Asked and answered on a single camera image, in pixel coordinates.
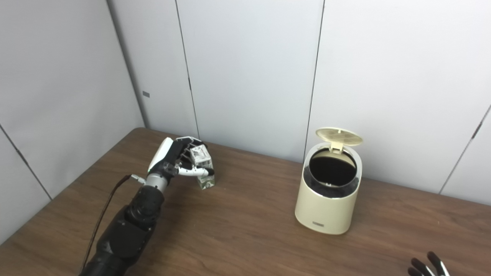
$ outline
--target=white robotic hand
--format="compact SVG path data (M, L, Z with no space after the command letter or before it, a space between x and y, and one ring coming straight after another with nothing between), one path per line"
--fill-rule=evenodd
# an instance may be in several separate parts
M411 276L450 276L450 274L447 271L447 268L443 264L443 262L438 258L438 256L433 253L432 251L428 252L428 259L430 262L433 264L433 266L436 268L436 274L432 272L432 270L426 266L423 262L420 260L413 258L411 260L411 264L414 267L410 267L408 269L408 273Z
M159 163L167 162L168 164L165 165L164 168L168 173L174 176L214 175L215 172L213 169L195 166L191 163L190 149L203 144L203 141L190 136L180 137L176 140L167 137L162 144L160 144L152 162L150 162L148 171L150 172L150 170Z

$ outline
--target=trash can lid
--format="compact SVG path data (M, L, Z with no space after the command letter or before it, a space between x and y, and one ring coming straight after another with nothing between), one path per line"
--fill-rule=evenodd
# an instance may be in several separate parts
M357 134L341 128L319 128L316 130L315 134L317 134L317 136L324 141L331 142L333 144L340 144L341 149L342 145L356 146L363 142L363 139Z

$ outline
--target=hinge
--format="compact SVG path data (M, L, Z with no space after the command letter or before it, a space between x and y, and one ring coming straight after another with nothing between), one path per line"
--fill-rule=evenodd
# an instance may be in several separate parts
M481 121L481 122L479 123L479 125L477 126L476 131L474 131L474 134L472 135L472 138L471 138L471 139L474 139L474 138L476 137L476 135L477 135L477 133L479 132L479 130L481 129L481 126L482 126L482 125L483 125L483 122Z

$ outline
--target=white wall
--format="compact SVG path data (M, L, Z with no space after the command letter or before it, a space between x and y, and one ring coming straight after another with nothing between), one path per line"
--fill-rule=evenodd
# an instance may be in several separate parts
M491 205L491 117L462 155L441 194Z
M200 137L301 161L322 1L177 4Z
M0 130L0 244L50 199Z
M326 1L307 149L359 133L368 178L438 192L491 103L491 3Z
M365 177L437 193L491 104L484 0L326 0L308 130L322 1L177 0L193 98L175 3L111 2L151 128L194 135L194 98L202 139L300 162L342 127Z
M198 137L175 1L108 3L147 126Z
M51 196L143 126L105 1L3 0L0 40L0 123Z

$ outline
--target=open lid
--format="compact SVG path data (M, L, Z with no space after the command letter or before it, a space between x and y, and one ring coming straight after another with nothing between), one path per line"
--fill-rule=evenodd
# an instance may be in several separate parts
M343 145L356 146L363 142L363 139L360 136L341 128L319 128L316 130L315 134L322 140L331 142L330 149L335 153L342 153Z

